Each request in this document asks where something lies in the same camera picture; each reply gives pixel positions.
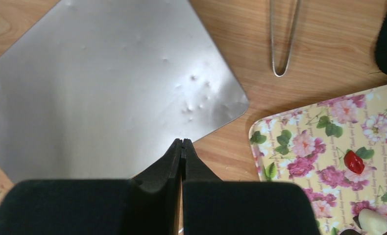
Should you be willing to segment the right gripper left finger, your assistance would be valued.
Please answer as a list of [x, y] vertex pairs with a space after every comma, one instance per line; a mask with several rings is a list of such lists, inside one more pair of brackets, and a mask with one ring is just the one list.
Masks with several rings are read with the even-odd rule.
[[182, 141], [131, 179], [17, 183], [0, 204], [0, 235], [173, 235]]

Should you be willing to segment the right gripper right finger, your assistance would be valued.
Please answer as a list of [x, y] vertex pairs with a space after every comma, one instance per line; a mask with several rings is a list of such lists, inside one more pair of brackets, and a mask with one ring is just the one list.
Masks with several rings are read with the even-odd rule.
[[182, 200], [186, 235], [317, 235], [301, 187], [286, 182], [223, 181], [183, 141]]

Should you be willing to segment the metallic box lid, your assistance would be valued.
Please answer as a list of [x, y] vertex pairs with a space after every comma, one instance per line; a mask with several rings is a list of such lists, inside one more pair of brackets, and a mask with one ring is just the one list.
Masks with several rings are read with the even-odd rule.
[[187, 0], [62, 0], [0, 57], [0, 168], [129, 178], [248, 106]]

